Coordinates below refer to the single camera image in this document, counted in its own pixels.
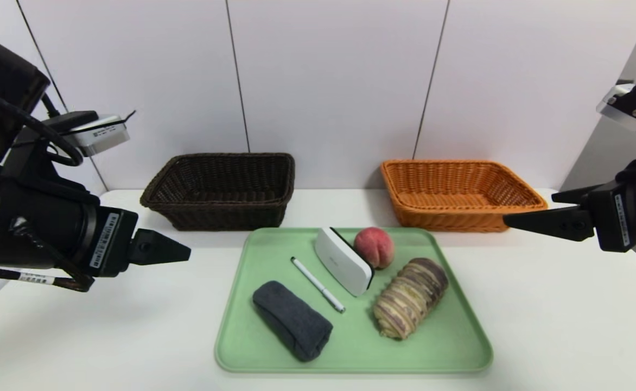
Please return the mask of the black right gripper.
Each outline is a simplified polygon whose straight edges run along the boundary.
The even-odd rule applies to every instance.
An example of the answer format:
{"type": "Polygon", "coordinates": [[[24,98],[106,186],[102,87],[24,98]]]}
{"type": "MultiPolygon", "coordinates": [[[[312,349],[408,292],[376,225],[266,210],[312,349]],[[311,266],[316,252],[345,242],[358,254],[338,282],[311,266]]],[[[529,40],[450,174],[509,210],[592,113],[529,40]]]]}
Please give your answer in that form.
{"type": "Polygon", "coordinates": [[[624,253],[636,245],[636,159],[604,185],[554,193],[554,203],[580,204],[588,195],[588,210],[579,206],[504,215],[510,228],[583,242],[594,237],[603,251],[624,253]]]}

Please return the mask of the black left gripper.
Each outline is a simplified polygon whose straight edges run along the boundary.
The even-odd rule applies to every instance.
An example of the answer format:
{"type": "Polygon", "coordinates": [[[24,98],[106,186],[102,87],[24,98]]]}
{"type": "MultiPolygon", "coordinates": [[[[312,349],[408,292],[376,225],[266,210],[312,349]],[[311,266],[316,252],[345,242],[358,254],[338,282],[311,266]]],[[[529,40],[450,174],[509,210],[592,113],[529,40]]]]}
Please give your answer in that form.
{"type": "Polygon", "coordinates": [[[102,206],[95,197],[35,201],[39,238],[91,277],[115,277],[129,263],[149,266],[189,260],[191,248],[154,230],[138,229],[130,242],[137,220],[136,213],[102,206]]]}

